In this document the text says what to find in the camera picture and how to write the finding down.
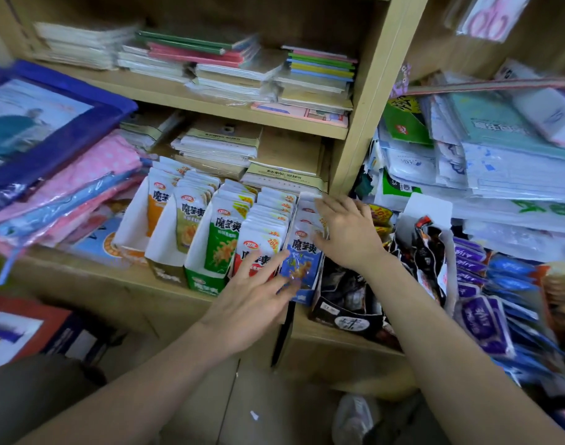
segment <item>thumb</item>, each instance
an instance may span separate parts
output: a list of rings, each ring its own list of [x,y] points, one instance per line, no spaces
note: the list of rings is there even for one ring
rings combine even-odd
[[[328,239],[324,239],[321,232],[313,234],[313,243],[317,248],[323,251],[323,254],[328,254],[330,241]]]

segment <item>red notebook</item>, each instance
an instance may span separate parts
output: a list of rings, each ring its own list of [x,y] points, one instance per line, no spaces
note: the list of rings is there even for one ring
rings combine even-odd
[[[225,54],[204,53],[202,51],[185,50],[168,45],[149,42],[150,57],[157,59],[170,59],[176,61],[189,61],[200,64],[216,64],[227,67],[239,67],[241,64],[251,60],[260,50],[260,45],[255,44],[243,51],[226,51]]]

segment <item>person's right hand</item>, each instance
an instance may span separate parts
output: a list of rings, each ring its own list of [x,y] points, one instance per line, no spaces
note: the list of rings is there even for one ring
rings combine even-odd
[[[332,261],[366,278],[370,270],[375,271],[384,261],[393,260],[393,256],[383,249],[368,205],[346,196],[324,195],[322,199],[316,199],[316,207],[327,222],[330,238],[316,236],[314,243]]]

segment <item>forearm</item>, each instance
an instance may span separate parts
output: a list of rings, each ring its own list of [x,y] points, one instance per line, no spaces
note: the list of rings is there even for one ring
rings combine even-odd
[[[397,260],[363,272],[387,313],[427,403],[455,444],[565,444],[560,429]]]
[[[18,444],[146,444],[205,372],[224,358],[217,346],[218,338],[196,324],[165,350]]]

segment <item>hand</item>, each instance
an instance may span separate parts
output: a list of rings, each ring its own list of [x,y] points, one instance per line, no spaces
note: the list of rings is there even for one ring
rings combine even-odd
[[[251,252],[237,273],[212,303],[199,323],[208,329],[226,358],[248,348],[262,337],[268,327],[295,296],[299,284],[292,284],[277,293],[288,278],[270,275],[289,256],[284,250],[272,257],[256,275],[249,276],[251,265],[261,256]]]
[[[316,199],[316,207],[327,222],[330,239],[316,236],[314,243],[332,261],[367,278],[367,273],[383,265],[380,261],[392,258],[383,249],[368,205],[347,196],[324,195]]]

